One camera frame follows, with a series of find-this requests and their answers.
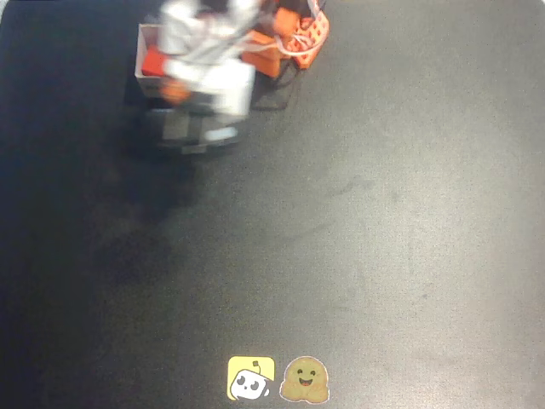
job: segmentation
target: brown blob character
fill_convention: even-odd
[[[290,402],[305,401],[318,404],[330,398],[329,377],[324,364],[312,356],[292,361],[284,373],[280,396]]]

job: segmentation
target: white component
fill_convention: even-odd
[[[245,118],[250,110],[255,67],[239,59],[223,61],[218,66],[188,65],[172,59],[164,65],[165,73],[187,84],[193,91],[213,95],[212,108],[220,115]]]
[[[195,35],[202,31],[203,22],[196,18],[198,0],[170,0],[161,7],[161,29],[158,47],[167,55],[191,51]]]
[[[204,134],[204,139],[207,142],[219,142],[227,139],[232,139],[237,135],[236,128],[229,126],[227,128],[221,128],[219,130],[209,130]]]
[[[236,400],[256,400],[269,395],[268,379],[255,372],[244,369],[240,371],[231,385],[231,395]]]
[[[229,20],[235,26],[250,28],[259,14],[260,6],[261,1],[256,0],[229,0]]]
[[[161,8],[158,47],[168,55],[167,76],[192,92],[212,95],[226,120],[248,116],[255,68],[238,57],[259,15],[261,0],[228,0],[227,14],[200,14],[198,0],[169,0]]]

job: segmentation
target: cable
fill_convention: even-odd
[[[279,36],[274,36],[274,39],[276,40],[276,44],[278,45],[278,49],[282,52],[282,54],[286,54],[292,57],[299,57],[301,55],[307,55],[311,52],[313,52],[315,49],[318,49],[325,41],[326,36],[320,39],[317,43],[315,43],[310,49],[306,49],[305,51],[288,51],[284,45],[282,44],[282,39]]]

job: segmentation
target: cartoon face sticker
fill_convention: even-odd
[[[312,356],[302,356],[286,368],[280,396],[290,402],[325,403],[330,398],[328,381],[322,362]]]
[[[269,396],[269,379],[262,375],[243,369],[240,371],[231,385],[231,395],[236,400],[256,400]]]

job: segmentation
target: orange plastic bracket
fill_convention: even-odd
[[[299,68],[306,70],[312,65],[319,51],[322,49],[325,39],[330,34],[330,21],[327,20],[324,12],[320,11],[316,20],[306,30],[303,30],[301,25],[299,25],[295,33],[300,36],[310,38],[312,44],[321,42],[316,49],[313,49],[308,54],[293,57]],[[295,39],[290,41],[290,43],[286,46],[286,49],[295,52],[305,50],[301,43]]]
[[[157,45],[150,46],[142,64],[142,74],[148,77],[162,77],[164,75],[163,63],[165,60],[166,56],[159,51]]]

